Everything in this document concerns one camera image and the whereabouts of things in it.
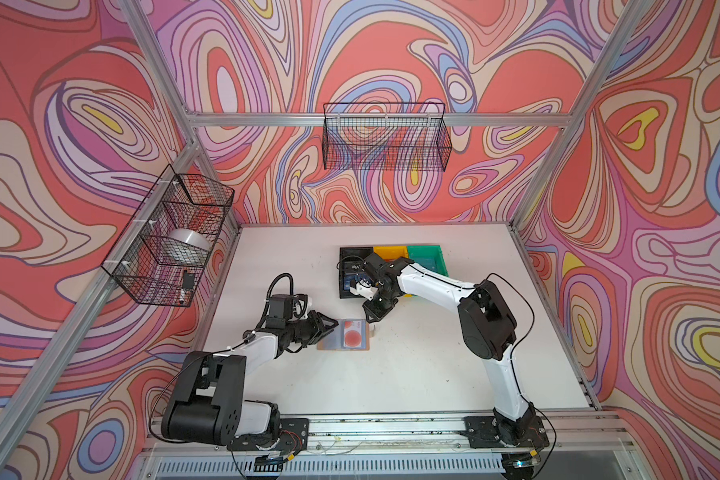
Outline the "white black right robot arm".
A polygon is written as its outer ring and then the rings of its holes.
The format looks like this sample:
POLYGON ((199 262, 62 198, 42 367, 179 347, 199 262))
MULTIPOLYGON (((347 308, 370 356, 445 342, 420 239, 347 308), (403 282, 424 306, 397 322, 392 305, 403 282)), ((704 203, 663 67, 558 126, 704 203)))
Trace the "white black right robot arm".
POLYGON ((366 277, 350 282, 350 292, 364 298, 366 321, 383 320, 405 295, 413 295, 456 313, 462 340, 483 360, 494 393, 493 418, 498 440, 520 444, 537 419, 532 402, 521 391, 513 363, 518 343, 517 320, 498 286, 453 279, 399 257, 385 261, 372 254, 364 260, 366 277))

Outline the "white card red circle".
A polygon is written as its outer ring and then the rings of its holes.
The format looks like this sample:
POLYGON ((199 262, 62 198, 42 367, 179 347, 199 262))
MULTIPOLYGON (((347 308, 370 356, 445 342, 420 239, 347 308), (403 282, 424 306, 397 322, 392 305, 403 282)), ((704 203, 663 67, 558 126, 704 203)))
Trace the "white card red circle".
POLYGON ((367 347, 367 324, 364 320, 345 320, 341 346, 348 350, 364 350, 367 347))

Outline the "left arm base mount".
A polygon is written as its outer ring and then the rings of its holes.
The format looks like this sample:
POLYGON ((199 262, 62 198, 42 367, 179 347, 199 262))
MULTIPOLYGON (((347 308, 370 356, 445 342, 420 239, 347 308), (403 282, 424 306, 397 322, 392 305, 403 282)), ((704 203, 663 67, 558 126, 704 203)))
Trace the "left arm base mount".
POLYGON ((232 452, 263 452, 290 454, 308 446, 310 421, 306 417, 281 419, 264 433, 235 437, 227 449, 232 452))

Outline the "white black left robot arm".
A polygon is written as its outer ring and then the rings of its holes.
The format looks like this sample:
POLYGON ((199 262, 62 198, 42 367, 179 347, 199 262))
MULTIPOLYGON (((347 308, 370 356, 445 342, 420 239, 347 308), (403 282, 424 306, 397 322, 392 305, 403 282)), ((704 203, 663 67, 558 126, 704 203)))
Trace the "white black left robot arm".
POLYGON ((338 326, 311 310, 296 320, 254 329, 231 349, 190 352, 162 414, 160 437, 167 443, 231 447, 240 441, 259 449, 278 448, 290 436, 283 431, 279 407, 245 399, 246 378, 285 353, 319 343, 338 326))

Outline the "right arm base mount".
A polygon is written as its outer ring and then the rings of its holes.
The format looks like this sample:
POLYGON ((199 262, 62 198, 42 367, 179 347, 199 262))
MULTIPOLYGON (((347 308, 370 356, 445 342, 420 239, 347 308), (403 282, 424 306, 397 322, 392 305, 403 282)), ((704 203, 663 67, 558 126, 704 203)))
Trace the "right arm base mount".
POLYGON ((539 450, 550 445, 546 429, 535 414, 518 421, 493 415, 468 416, 464 418, 464 430, 459 434, 473 449, 539 450))

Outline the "tan leather card holder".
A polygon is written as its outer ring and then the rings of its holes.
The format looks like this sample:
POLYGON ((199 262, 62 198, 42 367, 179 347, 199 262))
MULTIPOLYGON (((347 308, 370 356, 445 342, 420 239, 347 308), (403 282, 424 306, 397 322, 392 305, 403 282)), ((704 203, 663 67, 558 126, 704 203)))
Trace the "tan leather card holder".
POLYGON ((370 330, 363 319, 342 320, 317 348, 322 351, 367 351, 370 349, 370 330))

